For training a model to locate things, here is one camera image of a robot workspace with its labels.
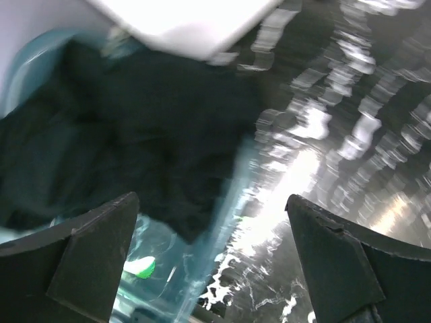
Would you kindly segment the black t-shirt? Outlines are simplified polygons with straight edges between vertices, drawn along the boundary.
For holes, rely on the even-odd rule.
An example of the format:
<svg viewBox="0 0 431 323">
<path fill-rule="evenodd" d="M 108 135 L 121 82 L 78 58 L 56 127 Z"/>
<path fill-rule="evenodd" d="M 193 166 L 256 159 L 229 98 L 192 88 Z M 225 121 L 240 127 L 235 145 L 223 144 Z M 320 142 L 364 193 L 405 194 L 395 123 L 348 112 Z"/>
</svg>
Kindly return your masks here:
<svg viewBox="0 0 431 323">
<path fill-rule="evenodd" d="M 72 40 L 50 77 L 1 120 L 1 225 L 33 229 L 128 192 L 193 242 L 212 218 L 263 101 L 228 67 Z"/>
</svg>

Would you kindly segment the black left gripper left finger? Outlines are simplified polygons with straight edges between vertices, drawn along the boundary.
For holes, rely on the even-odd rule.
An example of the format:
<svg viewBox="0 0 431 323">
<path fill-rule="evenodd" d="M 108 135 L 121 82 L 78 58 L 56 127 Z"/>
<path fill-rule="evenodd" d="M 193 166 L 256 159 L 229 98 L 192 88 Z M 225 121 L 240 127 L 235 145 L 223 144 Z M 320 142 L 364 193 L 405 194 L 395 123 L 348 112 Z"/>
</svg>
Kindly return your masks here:
<svg viewBox="0 0 431 323">
<path fill-rule="evenodd" d="M 134 192 L 1 245 L 2 322 L 108 322 L 139 209 Z"/>
</svg>

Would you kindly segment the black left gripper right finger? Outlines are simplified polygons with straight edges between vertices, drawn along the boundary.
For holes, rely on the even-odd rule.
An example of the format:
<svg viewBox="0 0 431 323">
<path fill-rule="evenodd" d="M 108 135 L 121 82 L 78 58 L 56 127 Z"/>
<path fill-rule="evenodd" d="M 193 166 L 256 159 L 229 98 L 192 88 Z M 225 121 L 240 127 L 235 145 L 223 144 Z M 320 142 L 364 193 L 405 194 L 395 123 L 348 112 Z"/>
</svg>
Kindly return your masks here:
<svg viewBox="0 0 431 323">
<path fill-rule="evenodd" d="M 430 250 L 293 194 L 286 204 L 318 322 L 429 322 Z"/>
</svg>

